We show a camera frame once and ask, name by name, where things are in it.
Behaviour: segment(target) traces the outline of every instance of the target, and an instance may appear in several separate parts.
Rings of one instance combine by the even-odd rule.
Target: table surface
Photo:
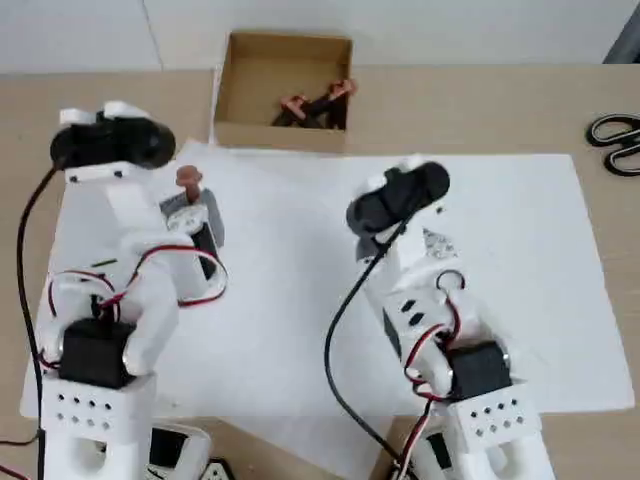
[[[464,66],[354,68],[360,90],[350,110],[348,152],[404,154],[569,153],[584,190],[604,265],[609,296],[634,384],[640,380],[640,180],[602,168],[603,152],[584,141],[597,115],[640,111],[636,66]],[[180,142],[206,140],[212,73],[164,72],[0,76],[0,437],[28,438],[34,423],[18,404],[27,361],[15,281],[15,232],[28,195],[49,168],[49,142],[60,108],[89,110],[122,99],[167,123]],[[30,220],[26,285],[35,309],[62,198],[58,176]],[[215,437],[236,477],[332,479],[268,443],[216,419],[194,419]],[[399,444],[407,420],[390,439]],[[640,409],[602,414],[547,415],[544,436],[558,478],[637,478]],[[33,475],[35,449],[0,448],[0,463]],[[382,478],[381,455],[374,478]]]

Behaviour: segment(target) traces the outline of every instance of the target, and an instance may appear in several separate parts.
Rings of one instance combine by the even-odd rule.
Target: white wall
[[[344,33],[359,64],[600,63],[638,3],[144,1],[150,25],[142,0],[0,0],[0,71],[210,68],[243,27]]]

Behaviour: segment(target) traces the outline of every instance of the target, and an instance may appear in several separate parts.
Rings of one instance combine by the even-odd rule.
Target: cardboard box
[[[272,127],[280,99],[320,97],[350,78],[348,38],[236,31],[229,36],[214,115],[220,145],[342,152],[346,131]]]

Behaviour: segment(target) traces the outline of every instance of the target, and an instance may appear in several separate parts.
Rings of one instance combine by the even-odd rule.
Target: robotic arm
[[[364,286],[414,393],[441,417],[410,436],[396,478],[408,478],[411,461],[425,480],[553,480],[539,414],[513,374],[512,346],[469,293],[443,233],[448,189],[441,165],[414,156],[370,179],[347,211],[363,268],[412,218]]]
[[[49,279],[52,318],[39,331],[48,369],[45,480],[140,480],[148,464],[154,477],[164,469],[166,480],[197,480],[208,469],[211,439],[191,427],[154,425],[154,367],[179,308],[215,300],[226,286],[215,198],[200,191],[201,176],[188,167],[177,179],[185,193],[153,200],[145,170],[168,163],[175,140],[140,109],[108,102],[98,114],[64,110],[61,123],[52,159],[76,200],[97,193],[108,205],[119,246],[109,266]],[[74,221],[95,225],[86,210],[87,218]]]

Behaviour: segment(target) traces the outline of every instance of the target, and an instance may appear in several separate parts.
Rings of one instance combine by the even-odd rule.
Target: scissors
[[[606,124],[624,124],[627,129],[618,131],[607,137],[598,135],[598,130]],[[640,166],[622,167],[618,160],[640,152],[640,116],[626,113],[612,113],[598,118],[587,129],[587,141],[594,147],[609,147],[619,145],[619,150],[614,150],[604,158],[604,167],[614,175],[621,177],[635,177],[640,175]]]

